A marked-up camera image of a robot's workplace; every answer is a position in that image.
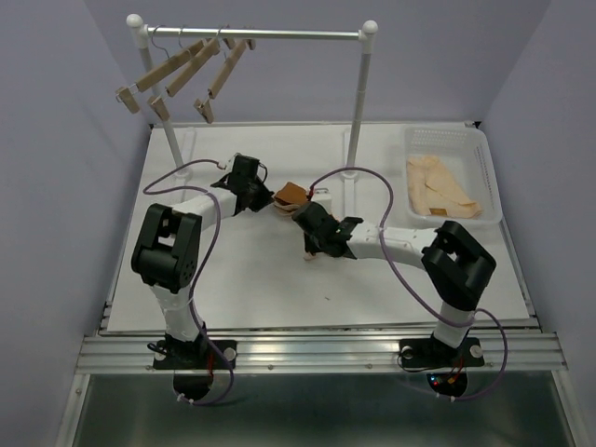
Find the brown underwear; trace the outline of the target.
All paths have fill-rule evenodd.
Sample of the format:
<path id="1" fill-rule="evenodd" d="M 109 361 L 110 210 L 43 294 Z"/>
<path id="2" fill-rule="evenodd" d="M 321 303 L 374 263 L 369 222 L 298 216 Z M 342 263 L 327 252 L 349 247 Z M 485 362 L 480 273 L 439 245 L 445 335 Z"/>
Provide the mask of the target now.
<path id="1" fill-rule="evenodd" d="M 273 199 L 276 211 L 289 217 L 308 201 L 308 192 L 296 183 L 287 182 L 275 192 Z"/>

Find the wooden clip hanger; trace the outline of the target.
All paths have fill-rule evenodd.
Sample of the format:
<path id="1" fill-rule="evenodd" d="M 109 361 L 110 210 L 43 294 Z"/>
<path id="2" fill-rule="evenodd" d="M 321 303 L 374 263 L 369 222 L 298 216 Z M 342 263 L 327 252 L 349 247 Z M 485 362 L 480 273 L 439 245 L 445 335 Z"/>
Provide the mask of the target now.
<path id="1" fill-rule="evenodd" d="M 187 85 L 187 83 L 199 72 L 209 59 L 220 52 L 220 39 L 218 36 L 210 39 L 197 54 L 191 55 L 184 65 L 183 71 L 178 74 L 167 86 L 166 93 L 170 98 L 175 97 Z M 210 106 L 210 99 L 197 99 L 194 108 L 203 117 L 207 124 L 214 122 L 214 113 Z"/>
<path id="2" fill-rule="evenodd" d="M 156 87 L 160 81 L 192 60 L 205 46 L 206 43 L 202 39 L 198 39 L 194 44 L 183 47 L 178 53 L 167 57 L 159 65 L 147 69 L 146 73 L 132 86 L 119 88 L 115 93 L 116 100 L 123 103 L 132 114 L 139 113 L 141 107 L 134 95 L 137 92 L 145 92 L 149 88 Z"/>
<path id="3" fill-rule="evenodd" d="M 223 38 L 225 46 L 229 50 L 228 53 L 224 54 L 224 62 L 215 78 L 210 83 L 207 89 L 207 96 L 202 101 L 197 99 L 194 103 L 195 109 L 204 119 L 207 124 L 212 124 L 215 120 L 214 112 L 211 107 L 211 101 L 215 100 L 220 94 L 224 84 L 227 82 L 229 76 L 232 74 L 237 66 L 238 61 L 244 54 L 244 52 L 256 49 L 256 41 L 254 39 L 235 39 L 232 37 Z"/>

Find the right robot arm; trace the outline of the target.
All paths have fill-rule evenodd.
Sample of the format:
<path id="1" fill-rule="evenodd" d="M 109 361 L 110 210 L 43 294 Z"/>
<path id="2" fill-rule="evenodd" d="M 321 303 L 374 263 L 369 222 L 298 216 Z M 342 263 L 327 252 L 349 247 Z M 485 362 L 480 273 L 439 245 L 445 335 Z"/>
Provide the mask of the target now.
<path id="1" fill-rule="evenodd" d="M 405 264 L 426 272 L 441 298 L 437 325 L 427 338 L 400 341 L 402 367 L 429 371 L 485 364 L 480 341 L 468 332 L 496 261 L 460 223 L 445 221 L 437 229 L 383 228 L 360 217 L 339 221 L 313 201 L 292 219 L 303 230 L 309 254 L 386 260 L 392 269 Z"/>

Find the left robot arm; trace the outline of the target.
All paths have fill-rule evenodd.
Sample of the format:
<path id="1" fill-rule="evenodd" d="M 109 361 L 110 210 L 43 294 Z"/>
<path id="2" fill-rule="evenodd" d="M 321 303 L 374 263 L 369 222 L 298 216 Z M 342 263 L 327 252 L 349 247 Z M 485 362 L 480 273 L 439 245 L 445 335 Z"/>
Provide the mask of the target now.
<path id="1" fill-rule="evenodd" d="M 219 238 L 222 220 L 244 210 L 258 212 L 273 202 L 266 176 L 259 174 L 267 168 L 259 159 L 236 154 L 223 170 L 223 177 L 208 186 L 157 190 L 167 179 L 162 176 L 143 189 L 148 196 L 196 193 L 174 205 L 150 205 L 131 255 L 132 271 L 157 299 L 166 323 L 163 338 L 148 345 L 157 370 L 198 369 L 218 357 L 196 311 L 196 283 Z"/>

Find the beige underwear in basket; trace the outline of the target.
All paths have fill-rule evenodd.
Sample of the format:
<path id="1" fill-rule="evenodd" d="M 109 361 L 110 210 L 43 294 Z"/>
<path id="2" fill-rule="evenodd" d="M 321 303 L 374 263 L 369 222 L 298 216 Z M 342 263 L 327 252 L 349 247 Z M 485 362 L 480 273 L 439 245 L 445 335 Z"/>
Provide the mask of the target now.
<path id="1" fill-rule="evenodd" d="M 482 213 L 437 156 L 409 156 L 406 177 L 412 209 L 420 216 L 475 219 Z"/>

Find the white plastic basket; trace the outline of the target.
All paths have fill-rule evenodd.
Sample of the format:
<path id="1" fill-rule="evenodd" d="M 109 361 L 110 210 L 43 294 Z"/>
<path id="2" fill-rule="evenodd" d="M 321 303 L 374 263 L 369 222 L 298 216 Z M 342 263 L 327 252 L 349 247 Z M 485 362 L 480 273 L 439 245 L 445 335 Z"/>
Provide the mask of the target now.
<path id="1" fill-rule="evenodd" d="M 401 142 L 405 157 L 406 210 L 413 220 L 426 226 L 438 225 L 446 219 L 475 227 L 500 223 L 503 213 L 493 160 L 487 139 L 480 130 L 408 125 L 402 132 Z M 480 203 L 481 215 L 475 219 L 455 219 L 416 214 L 408 195 L 406 164 L 409 156 L 439 157 L 467 195 Z"/>

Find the white clothes rack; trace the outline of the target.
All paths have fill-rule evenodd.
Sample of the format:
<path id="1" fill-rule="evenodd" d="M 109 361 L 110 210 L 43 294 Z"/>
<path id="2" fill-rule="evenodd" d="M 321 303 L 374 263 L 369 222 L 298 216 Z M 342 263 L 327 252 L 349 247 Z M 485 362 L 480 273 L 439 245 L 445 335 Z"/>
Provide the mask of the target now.
<path id="1" fill-rule="evenodd" d="M 359 145 L 359 134 L 363 118 L 364 103 L 366 98 L 367 84 L 371 66 L 371 59 L 373 54 L 374 42 L 378 33 L 378 23 L 375 20 L 365 21 L 357 31 L 299 31 L 299 30 L 266 30 L 255 28 L 230 28 L 220 26 L 217 28 L 193 28 L 186 26 L 167 27 L 163 25 L 150 26 L 146 24 L 143 18 L 138 14 L 129 14 L 126 17 L 126 24 L 129 28 L 130 34 L 134 41 L 135 47 L 138 49 L 142 59 L 142 65 L 146 70 L 155 67 L 152 60 L 149 47 L 155 43 L 157 36 L 175 37 L 182 39 L 184 37 L 193 37 L 195 41 L 202 39 L 207 43 L 210 39 L 218 36 L 220 39 L 220 51 L 226 50 L 229 52 L 223 38 L 232 37 L 235 39 L 270 39 L 270 40 L 310 40 L 310 41 L 353 41 L 360 44 L 360 61 L 359 74 L 356 89 L 356 98 L 354 104 L 354 112 L 352 115 L 349 140 L 347 146 L 347 155 L 345 156 L 345 163 L 349 167 L 353 167 L 356 162 L 356 156 Z M 158 122 L 162 125 L 166 132 L 167 141 L 171 155 L 173 157 L 174 166 L 181 168 L 183 166 L 183 156 L 178 140 L 174 134 L 173 124 L 169 115 L 169 110 L 166 105 L 166 100 L 169 96 L 166 93 L 166 86 L 183 71 L 184 65 L 170 74 L 156 87 L 149 88 L 154 93 L 154 98 L 148 102 L 151 110 L 154 111 L 158 118 Z"/>

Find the aluminium mounting rail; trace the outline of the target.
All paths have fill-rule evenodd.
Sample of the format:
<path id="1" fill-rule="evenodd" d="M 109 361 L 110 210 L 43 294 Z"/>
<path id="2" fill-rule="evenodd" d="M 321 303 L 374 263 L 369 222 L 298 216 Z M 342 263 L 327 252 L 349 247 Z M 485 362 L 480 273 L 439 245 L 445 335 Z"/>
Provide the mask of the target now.
<path id="1" fill-rule="evenodd" d="M 427 325 L 302 330 L 213 331 L 212 340 L 237 343 L 238 374 L 396 373 L 400 341 L 428 337 Z M 561 342 L 537 327 L 513 327 L 502 336 L 483 322 L 471 331 L 481 341 L 482 371 L 495 372 L 508 352 L 510 372 L 561 371 L 568 367 Z M 156 332 L 84 339 L 75 370 L 79 374 L 154 373 L 147 344 Z"/>

